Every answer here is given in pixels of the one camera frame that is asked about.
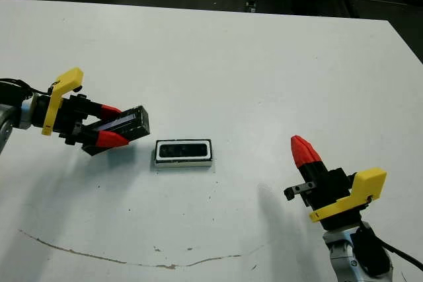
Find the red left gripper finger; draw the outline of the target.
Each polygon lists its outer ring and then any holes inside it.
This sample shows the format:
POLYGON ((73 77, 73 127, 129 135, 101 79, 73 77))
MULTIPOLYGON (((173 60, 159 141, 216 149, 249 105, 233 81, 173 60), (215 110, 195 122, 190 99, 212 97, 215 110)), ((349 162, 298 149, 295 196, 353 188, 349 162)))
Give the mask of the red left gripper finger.
POLYGON ((117 118, 122 113, 121 110, 115 107, 96 102, 88 102, 85 111, 88 115, 98 119, 113 119, 117 118))
POLYGON ((129 141, 113 131, 88 131, 82 134, 82 144, 99 148, 114 148, 129 144, 129 141))

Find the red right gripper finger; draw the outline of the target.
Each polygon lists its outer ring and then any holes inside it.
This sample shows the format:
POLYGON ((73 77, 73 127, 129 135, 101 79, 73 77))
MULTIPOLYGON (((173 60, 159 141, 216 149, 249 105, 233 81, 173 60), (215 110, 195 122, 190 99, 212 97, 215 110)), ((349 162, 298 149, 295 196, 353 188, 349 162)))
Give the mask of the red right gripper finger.
POLYGON ((298 135, 291 137, 291 152, 294 163, 299 170, 301 176, 306 182, 312 180, 311 164, 314 162, 313 154, 310 150, 309 143, 298 135))
POLYGON ((299 135, 295 136, 295 165, 306 182, 317 184, 328 172, 312 144, 299 135))

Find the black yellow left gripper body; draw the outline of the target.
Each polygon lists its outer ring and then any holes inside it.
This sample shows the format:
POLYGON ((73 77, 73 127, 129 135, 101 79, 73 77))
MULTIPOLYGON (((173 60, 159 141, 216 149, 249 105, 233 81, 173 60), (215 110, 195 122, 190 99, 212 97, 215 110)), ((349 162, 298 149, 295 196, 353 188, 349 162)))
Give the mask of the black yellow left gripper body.
POLYGON ((36 100, 36 127, 41 134, 50 136, 56 132, 66 138, 74 127, 87 118, 87 102, 82 89, 84 73, 74 67, 59 75, 50 85, 46 94, 36 100))

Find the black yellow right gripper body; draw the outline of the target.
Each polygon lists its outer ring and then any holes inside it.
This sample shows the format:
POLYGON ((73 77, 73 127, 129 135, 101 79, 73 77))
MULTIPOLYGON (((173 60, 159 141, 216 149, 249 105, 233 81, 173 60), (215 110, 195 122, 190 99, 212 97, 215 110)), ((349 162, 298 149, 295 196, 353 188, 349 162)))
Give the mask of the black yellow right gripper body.
POLYGON ((380 198, 387 172, 370 168, 347 175, 342 168, 326 170, 323 167, 301 167, 305 182, 284 190, 287 200, 300 195, 312 209, 309 218, 325 230, 356 225, 360 212, 380 198))

